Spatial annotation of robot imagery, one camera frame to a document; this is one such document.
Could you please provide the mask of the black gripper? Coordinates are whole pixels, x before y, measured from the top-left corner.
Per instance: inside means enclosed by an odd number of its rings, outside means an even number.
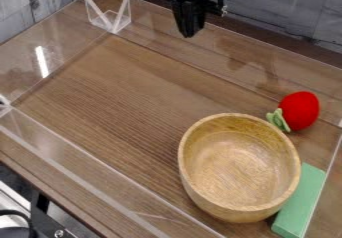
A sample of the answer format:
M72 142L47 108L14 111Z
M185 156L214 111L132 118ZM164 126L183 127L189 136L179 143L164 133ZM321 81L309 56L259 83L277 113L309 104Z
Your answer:
M170 0L178 29L189 38L205 27L206 13L219 16L227 14L225 0Z

